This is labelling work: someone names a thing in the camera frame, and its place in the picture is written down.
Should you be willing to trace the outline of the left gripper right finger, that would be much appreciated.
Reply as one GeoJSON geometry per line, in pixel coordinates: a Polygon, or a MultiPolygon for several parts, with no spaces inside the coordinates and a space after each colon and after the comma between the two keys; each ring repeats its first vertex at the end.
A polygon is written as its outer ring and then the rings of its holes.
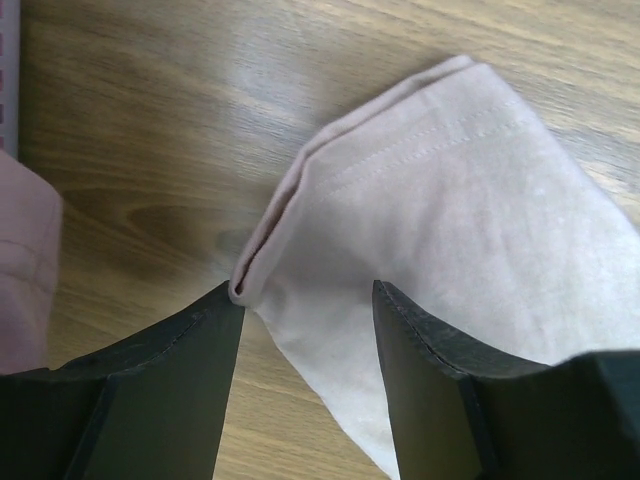
{"type": "Polygon", "coordinates": [[[402,478],[638,477],[637,351],[547,366],[471,337],[391,283],[374,283],[372,307],[402,478]]]}

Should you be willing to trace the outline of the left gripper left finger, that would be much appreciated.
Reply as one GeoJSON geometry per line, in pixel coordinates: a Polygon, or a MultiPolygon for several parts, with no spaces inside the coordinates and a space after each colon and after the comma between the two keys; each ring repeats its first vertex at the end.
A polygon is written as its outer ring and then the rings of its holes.
{"type": "Polygon", "coordinates": [[[244,311],[220,285],[55,369],[1,379],[5,479],[209,479],[244,311]]]}

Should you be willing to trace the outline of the beige t shirt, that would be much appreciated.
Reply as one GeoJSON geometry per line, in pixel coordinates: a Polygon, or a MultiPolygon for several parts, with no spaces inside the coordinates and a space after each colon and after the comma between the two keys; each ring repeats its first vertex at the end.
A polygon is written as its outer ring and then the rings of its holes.
{"type": "Polygon", "coordinates": [[[321,130],[277,187],[229,287],[396,479],[377,280],[540,363],[639,344],[635,226],[526,102],[465,55],[321,130]]]}

